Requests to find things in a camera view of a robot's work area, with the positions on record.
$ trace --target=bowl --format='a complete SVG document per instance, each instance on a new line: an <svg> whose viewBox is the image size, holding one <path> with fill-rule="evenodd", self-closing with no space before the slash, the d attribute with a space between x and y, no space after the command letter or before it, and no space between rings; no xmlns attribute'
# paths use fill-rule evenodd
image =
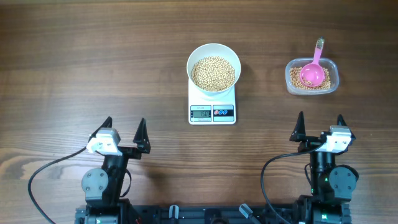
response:
<svg viewBox="0 0 398 224"><path fill-rule="evenodd" d="M287 91L293 95L320 95L320 94L327 94L327 93L332 93L334 92L339 83L340 80L338 78L338 70L336 64L327 58L321 58L319 60L319 65L327 68L329 71L329 76L330 76L330 88L327 90L302 90L299 88L294 87L292 81L290 80L290 69L291 68L299 68L299 67L304 67L306 64L309 64L313 61L313 58L297 58L292 61L290 61L286 65L285 69L285 78L286 78L286 86L287 86Z"/></svg>
<svg viewBox="0 0 398 224"><path fill-rule="evenodd" d="M204 90L204 89L200 88L199 86L197 86L192 80L191 72L192 72L193 66L196 63L198 63L199 60L201 60L205 57L210 57L210 56L219 56L219 57L224 58L235 69L235 81L230 87L228 87L225 90L207 91L207 90ZM235 85L235 83L239 79L239 76L241 75L241 62L239 61L239 58L236 55L236 53L229 47L222 45L222 44L205 44L205 45L202 45L202 46L198 47L197 49L195 49L189 56L188 62L187 62L187 74L190 79L190 82L195 84L195 87L198 88L200 91L202 91L204 94L209 95L209 96L217 95L217 94L228 91L229 89L232 88L232 86Z"/></svg>

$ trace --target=wood grain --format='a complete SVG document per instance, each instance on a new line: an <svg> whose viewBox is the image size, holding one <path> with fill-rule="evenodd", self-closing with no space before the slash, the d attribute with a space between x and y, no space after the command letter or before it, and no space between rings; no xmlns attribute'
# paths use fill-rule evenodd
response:
<svg viewBox="0 0 398 224"><path fill-rule="evenodd" d="M136 205L264 203L261 167L295 152L299 111L319 135L338 114L357 140L337 163L361 177L350 203L353 223L396 223L398 215L398 14L396 1L149 1L0 7L0 223L44 223L27 194L40 166L82 148L107 116L131 145L147 119L149 155L130 161ZM294 96L284 68L323 56L339 68L332 94ZM231 47L243 71L238 122L187 121L187 58L198 46ZM102 164L87 152L44 170L33 183L43 209L72 223L85 204L82 175ZM273 202L292 203L310 187L308 156L266 172Z"/></svg>

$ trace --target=brown wood surface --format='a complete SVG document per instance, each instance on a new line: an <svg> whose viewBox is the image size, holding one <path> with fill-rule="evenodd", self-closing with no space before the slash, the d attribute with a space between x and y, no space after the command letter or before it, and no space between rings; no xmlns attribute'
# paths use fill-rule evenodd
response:
<svg viewBox="0 0 398 224"><path fill-rule="evenodd" d="M341 113L357 137L337 158L361 175L353 223L396 223L397 8L397 1L342 0L1 6L0 223L45 223L27 180L82 148L109 115L124 146L147 119L152 150L128 166L133 204L262 205L261 167L297 150L289 136L301 110L308 134L326 131ZM285 66L311 57L321 35L339 88L289 94ZM187 58L210 42L241 59L233 126L188 123ZM102 160L84 152L37 176L34 195L57 223L72 223L85 204L81 178ZM310 193L308 162L271 164L265 180L273 202Z"/></svg>

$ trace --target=digital kitchen scale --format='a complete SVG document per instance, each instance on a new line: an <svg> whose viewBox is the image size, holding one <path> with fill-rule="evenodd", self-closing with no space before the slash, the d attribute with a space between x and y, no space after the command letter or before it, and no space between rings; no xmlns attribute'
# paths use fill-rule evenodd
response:
<svg viewBox="0 0 398 224"><path fill-rule="evenodd" d="M235 86L215 95L206 95L189 79L188 120L190 124L234 124L236 122Z"/></svg>

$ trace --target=spoon handle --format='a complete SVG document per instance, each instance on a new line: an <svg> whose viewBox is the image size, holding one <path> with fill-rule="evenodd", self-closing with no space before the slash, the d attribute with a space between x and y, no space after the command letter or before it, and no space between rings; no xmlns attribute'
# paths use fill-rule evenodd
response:
<svg viewBox="0 0 398 224"><path fill-rule="evenodd" d="M325 43L325 40L323 37L319 37L317 41L317 45L315 46L315 53L313 55L313 62L314 64L319 65L319 59L321 58L322 54L322 49L323 49L323 43Z"/></svg>

